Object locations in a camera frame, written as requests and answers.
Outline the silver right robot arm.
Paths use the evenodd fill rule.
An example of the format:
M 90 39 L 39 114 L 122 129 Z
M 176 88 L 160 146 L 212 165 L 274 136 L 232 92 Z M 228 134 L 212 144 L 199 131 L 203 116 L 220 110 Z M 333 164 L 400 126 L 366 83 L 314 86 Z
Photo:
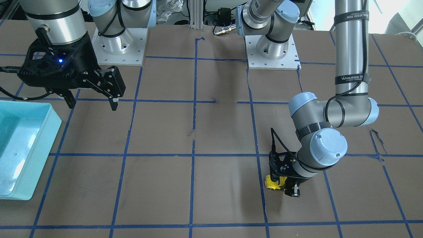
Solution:
M 73 109 L 72 89 L 103 94 L 111 109 L 124 95 L 118 64 L 139 65 L 145 42 L 139 32 L 157 22 L 154 0 L 89 0 L 97 33 L 91 39 L 77 0 L 20 0 L 36 33 L 21 67 L 14 69 L 30 87 L 57 94 Z

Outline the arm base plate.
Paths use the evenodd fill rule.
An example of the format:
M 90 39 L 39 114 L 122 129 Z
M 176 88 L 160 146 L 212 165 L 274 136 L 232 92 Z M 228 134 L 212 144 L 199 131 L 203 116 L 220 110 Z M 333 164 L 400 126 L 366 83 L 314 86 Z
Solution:
M 91 43 L 98 65 L 142 66 L 147 35 L 146 28 L 127 28 L 122 35 L 107 38 L 96 29 Z
M 287 42 L 275 43 L 266 36 L 245 36 L 249 69 L 301 70 L 293 36 Z

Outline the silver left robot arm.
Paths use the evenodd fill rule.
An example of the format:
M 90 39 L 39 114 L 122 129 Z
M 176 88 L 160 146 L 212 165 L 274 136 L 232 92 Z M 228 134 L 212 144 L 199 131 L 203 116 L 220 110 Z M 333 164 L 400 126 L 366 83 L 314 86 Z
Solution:
M 249 0 L 237 6 L 236 13 L 238 35 L 260 36 L 255 46 L 259 57 L 276 63 L 287 57 L 292 30 L 300 19 L 295 3 Z M 335 2 L 335 95 L 319 101 L 314 93 L 302 92 L 289 101 L 301 148 L 278 153 L 275 140 L 281 139 L 271 129 L 266 188 L 299 197 L 302 183 L 332 168 L 346 154 L 347 140 L 337 129 L 369 125 L 378 118 L 377 102 L 368 97 L 368 21 L 367 0 Z

